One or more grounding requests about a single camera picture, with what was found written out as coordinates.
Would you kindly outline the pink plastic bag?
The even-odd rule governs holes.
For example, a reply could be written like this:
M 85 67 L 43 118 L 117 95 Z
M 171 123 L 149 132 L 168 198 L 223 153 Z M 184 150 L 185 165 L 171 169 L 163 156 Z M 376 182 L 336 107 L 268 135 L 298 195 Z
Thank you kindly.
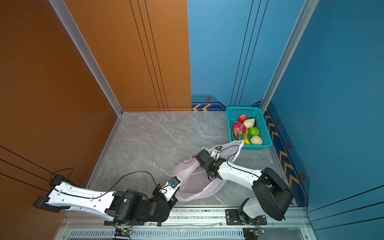
M 214 153 L 214 155 L 225 160 L 229 159 L 234 163 L 244 145 L 245 141 L 243 140 L 223 144 L 218 154 L 216 154 L 215 150 L 218 146 L 211 149 L 203 147 L 202 149 L 209 154 Z M 172 171 L 172 176 L 182 179 L 182 185 L 176 192 L 176 198 L 179 202 L 191 202 L 211 197 L 218 193 L 227 183 L 226 180 L 209 177 L 206 170 L 200 167 L 195 155 L 178 163 Z

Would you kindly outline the yellow mango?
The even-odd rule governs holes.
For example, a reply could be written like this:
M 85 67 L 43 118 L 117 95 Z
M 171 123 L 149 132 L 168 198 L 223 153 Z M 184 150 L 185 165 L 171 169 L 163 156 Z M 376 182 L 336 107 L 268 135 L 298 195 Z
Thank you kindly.
M 249 141 L 249 139 L 248 139 L 247 136 L 244 136 L 244 137 L 243 137 L 243 140 L 245 141 L 245 144 L 246 144 L 246 145 L 251 145 L 251 142 Z

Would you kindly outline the red dragon fruit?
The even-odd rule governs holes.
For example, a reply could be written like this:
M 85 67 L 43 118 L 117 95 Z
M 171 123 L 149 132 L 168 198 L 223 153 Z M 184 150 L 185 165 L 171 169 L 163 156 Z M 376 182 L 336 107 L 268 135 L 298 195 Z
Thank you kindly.
M 247 128 L 242 122 L 235 122 L 231 126 L 231 137 L 233 141 L 241 141 L 246 135 Z

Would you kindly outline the beige round fruit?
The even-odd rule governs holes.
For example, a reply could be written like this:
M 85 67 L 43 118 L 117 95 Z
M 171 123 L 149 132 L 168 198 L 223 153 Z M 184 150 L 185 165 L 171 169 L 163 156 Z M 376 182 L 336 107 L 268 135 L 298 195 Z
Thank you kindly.
M 250 140 L 252 145 L 263 145 L 263 140 L 259 136 L 253 136 Z
M 254 127 L 256 125 L 256 119 L 255 118 L 249 118 L 246 121 L 243 122 L 244 126 L 249 129 L 251 127 Z

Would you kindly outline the green apple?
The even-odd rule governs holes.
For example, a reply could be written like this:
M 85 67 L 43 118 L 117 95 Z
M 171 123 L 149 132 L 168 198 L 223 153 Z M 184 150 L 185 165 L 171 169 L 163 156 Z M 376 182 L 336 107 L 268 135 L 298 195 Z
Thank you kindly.
M 256 128 L 256 127 L 251 127 L 251 128 L 248 129 L 248 134 L 250 136 L 252 136 L 252 137 L 259 136 L 260 130 L 258 128 Z

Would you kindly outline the teal plastic mesh basket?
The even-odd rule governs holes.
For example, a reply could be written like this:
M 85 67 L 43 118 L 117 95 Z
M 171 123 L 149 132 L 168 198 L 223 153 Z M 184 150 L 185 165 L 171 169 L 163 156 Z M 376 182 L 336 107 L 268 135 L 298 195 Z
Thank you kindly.
M 255 107 L 226 108 L 229 140 L 244 141 L 244 149 L 261 150 L 273 145 L 264 115 Z

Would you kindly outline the red apple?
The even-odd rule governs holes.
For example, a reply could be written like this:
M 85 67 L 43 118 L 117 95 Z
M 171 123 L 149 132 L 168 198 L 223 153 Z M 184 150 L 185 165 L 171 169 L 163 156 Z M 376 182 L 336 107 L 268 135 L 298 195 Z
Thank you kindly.
M 248 119 L 248 117 L 245 115 L 245 114 L 242 114 L 238 117 L 238 121 L 243 123 L 244 121 L 246 121 Z

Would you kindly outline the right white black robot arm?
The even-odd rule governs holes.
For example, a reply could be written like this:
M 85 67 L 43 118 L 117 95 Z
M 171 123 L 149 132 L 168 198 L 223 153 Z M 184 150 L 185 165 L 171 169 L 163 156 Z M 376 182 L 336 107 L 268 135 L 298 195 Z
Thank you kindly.
M 238 209 L 240 221 L 245 225 L 256 222 L 260 216 L 269 216 L 276 221 L 285 220 L 285 214 L 295 195 L 285 181 L 271 168 L 252 170 L 237 166 L 229 159 L 216 158 L 206 150 L 196 155 L 201 168 L 211 178 L 232 181 L 255 194 L 247 198 Z

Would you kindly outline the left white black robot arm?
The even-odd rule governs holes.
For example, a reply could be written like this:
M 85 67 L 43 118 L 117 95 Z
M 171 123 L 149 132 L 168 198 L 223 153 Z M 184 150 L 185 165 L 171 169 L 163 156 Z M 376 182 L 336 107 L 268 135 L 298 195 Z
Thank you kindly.
M 110 225 L 132 225 L 154 222 L 161 226 L 177 203 L 176 192 L 182 179 L 172 177 L 164 186 L 156 185 L 152 197 L 135 190 L 92 191 L 79 188 L 62 175 L 51 181 L 46 196 L 36 199 L 35 208 L 59 213 L 83 212 L 98 216 Z

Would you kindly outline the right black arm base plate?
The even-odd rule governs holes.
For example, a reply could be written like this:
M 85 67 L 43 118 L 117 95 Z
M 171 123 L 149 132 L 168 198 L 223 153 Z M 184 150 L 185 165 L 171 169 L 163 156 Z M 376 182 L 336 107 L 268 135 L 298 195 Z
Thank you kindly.
M 266 226 L 268 224 L 265 215 L 258 216 L 255 219 L 249 219 L 247 216 L 242 217 L 237 209 L 226 209 L 226 224 L 228 226 Z

